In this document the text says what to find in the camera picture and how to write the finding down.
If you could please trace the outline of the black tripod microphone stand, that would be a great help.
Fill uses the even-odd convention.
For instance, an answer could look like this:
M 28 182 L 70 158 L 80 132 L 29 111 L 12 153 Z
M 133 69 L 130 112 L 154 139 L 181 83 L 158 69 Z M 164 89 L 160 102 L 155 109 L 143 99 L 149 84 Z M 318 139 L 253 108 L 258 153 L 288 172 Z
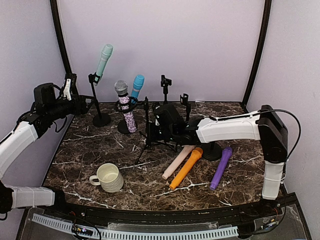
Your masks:
M 139 134 L 145 138 L 145 144 L 142 150 L 140 151 L 139 156 L 135 160 L 135 165 L 139 164 L 140 158 L 143 152 L 147 148 L 151 148 L 152 146 L 164 145 L 169 147 L 175 153 L 178 152 L 178 144 L 176 143 L 175 146 L 169 144 L 167 141 L 164 140 L 162 137 L 162 133 L 160 132 L 160 127 L 156 125 L 155 122 L 150 121 L 149 118 L 149 99 L 145 97 L 143 101 L 138 101 L 136 97 L 130 96 L 130 101 L 134 101 L 134 103 L 128 103 L 128 109 L 122 109 L 122 106 L 125 106 L 124 103 L 120 103 L 118 100 L 115 103 L 114 110 L 119 113 L 127 114 L 129 111 L 133 111 L 137 106 L 143 106 L 143 110 L 145 112 L 145 134 L 139 131 Z

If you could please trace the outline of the black stand of green microphone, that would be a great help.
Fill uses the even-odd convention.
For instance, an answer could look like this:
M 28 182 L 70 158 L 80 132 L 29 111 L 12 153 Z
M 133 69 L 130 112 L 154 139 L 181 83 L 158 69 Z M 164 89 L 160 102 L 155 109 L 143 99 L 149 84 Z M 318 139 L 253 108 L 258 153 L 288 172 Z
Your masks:
M 95 107 L 97 110 L 97 114 L 93 117 L 92 123 L 96 127 L 104 127 L 104 126 L 107 126 L 111 122 L 111 117 L 108 113 L 103 113 L 100 110 L 99 101 L 97 99 L 96 91 L 95 91 L 95 87 L 94 87 L 94 83 L 96 83 L 96 77 L 98 78 L 98 80 L 101 78 L 100 76 L 97 76 L 96 73 L 94 73 L 94 74 L 91 73 L 88 75 L 88 81 L 91 85 L 92 95 L 94 97 Z

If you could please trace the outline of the beige pink microphone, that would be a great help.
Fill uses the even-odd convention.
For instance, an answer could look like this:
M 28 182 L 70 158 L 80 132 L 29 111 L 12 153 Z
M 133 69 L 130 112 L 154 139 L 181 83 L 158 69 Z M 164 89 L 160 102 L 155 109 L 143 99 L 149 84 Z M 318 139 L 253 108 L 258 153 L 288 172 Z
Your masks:
M 185 145 L 181 152 L 173 160 L 173 162 L 167 167 L 167 169 L 164 171 L 161 177 L 164 180 L 167 180 L 194 148 L 194 145 Z

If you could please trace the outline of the glitter purple silver microphone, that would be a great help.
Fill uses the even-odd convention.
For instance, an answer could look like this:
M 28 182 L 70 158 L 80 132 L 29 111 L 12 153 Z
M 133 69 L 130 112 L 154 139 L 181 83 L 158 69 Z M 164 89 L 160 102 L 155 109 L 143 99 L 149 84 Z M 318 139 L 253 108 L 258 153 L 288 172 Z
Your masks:
M 137 125 L 133 111 L 129 111 L 132 105 L 128 94 L 128 84 L 124 80 L 118 80 L 114 89 L 118 95 L 119 107 L 123 111 L 123 119 L 125 119 L 129 131 L 134 133 L 137 131 Z

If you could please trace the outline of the orange microphone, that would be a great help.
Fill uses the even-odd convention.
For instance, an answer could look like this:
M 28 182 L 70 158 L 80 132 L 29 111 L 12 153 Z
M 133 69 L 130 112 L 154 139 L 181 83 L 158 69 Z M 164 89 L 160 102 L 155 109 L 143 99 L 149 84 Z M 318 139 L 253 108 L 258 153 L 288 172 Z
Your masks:
M 189 159 L 186 161 L 186 163 L 183 165 L 183 167 L 180 169 L 178 174 L 175 176 L 175 178 L 172 180 L 171 184 L 169 185 L 169 188 L 171 190 L 176 189 L 176 187 L 183 181 L 183 179 L 186 177 L 189 171 L 193 168 L 196 162 L 202 157 L 202 155 L 203 155 L 203 149 L 200 147 L 196 147 L 191 152 Z

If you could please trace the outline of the black stand of blue microphone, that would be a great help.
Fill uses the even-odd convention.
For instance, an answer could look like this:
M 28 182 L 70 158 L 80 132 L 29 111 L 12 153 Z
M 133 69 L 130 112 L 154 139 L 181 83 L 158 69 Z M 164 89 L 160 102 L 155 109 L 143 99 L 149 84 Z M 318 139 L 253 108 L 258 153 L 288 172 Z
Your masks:
M 129 131 L 129 128 L 127 126 L 127 122 L 125 121 L 125 119 L 122 119 L 118 124 L 117 124 L 117 130 L 121 133 L 121 134 L 131 134 L 132 131 Z

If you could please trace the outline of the black stand of purple microphone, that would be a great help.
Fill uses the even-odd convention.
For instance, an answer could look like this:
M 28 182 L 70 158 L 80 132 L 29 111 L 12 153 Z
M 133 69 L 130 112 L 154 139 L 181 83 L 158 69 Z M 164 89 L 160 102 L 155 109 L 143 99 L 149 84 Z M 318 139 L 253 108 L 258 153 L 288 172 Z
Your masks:
M 202 157 L 208 161 L 217 161 L 222 157 L 222 148 L 215 141 L 202 143 L 200 146 L 203 150 Z

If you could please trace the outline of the mint green microphone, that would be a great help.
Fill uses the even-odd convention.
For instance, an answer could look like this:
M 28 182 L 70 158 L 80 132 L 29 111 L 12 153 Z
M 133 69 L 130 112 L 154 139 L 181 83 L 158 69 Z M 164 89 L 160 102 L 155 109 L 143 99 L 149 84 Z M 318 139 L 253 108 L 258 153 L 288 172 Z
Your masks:
M 94 79 L 95 85 L 98 85 L 100 79 L 102 78 L 107 62 L 112 55 L 113 49 L 114 49 L 113 45 L 109 43 L 103 47 L 101 51 L 100 59 L 97 65 L 97 69 L 95 71 L 95 79 Z

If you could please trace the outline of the blue microphone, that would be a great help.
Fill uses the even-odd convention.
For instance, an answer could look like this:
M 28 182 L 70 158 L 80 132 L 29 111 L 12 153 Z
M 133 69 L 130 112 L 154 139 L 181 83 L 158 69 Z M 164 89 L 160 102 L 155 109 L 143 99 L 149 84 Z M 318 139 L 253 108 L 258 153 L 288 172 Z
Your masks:
M 133 88 L 131 91 L 131 96 L 138 99 L 140 90 L 144 85 L 145 77 L 141 74 L 138 74 L 133 81 Z

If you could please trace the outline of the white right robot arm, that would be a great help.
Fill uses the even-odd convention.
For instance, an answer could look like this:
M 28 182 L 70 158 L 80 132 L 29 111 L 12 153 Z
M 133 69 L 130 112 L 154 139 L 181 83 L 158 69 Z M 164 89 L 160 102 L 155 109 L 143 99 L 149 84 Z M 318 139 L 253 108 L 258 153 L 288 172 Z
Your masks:
M 255 205 L 255 213 L 266 217 L 275 208 L 288 150 L 288 129 L 277 115 L 278 109 L 262 105 L 250 113 L 186 121 L 175 106 L 164 104 L 153 109 L 154 122 L 146 131 L 153 141 L 174 142 L 178 145 L 201 145 L 224 140 L 256 140 L 260 142 L 265 161 L 262 188 L 263 200 Z

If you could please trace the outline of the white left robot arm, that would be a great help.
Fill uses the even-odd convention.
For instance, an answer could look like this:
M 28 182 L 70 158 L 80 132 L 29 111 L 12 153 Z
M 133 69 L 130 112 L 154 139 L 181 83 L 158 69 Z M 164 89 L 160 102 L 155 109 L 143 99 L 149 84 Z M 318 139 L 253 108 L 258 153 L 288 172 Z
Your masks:
M 72 91 L 71 79 L 65 81 L 63 88 L 53 83 L 37 86 L 31 109 L 17 120 L 15 128 L 0 142 L 0 176 L 16 158 L 32 143 L 40 139 L 58 119 L 68 115 L 84 115 L 98 101 L 93 96 L 79 95 Z M 50 206 L 60 218 L 67 218 L 70 206 L 64 202 L 64 193 L 47 187 L 11 186 L 0 184 L 0 212 L 7 215 L 12 209 Z

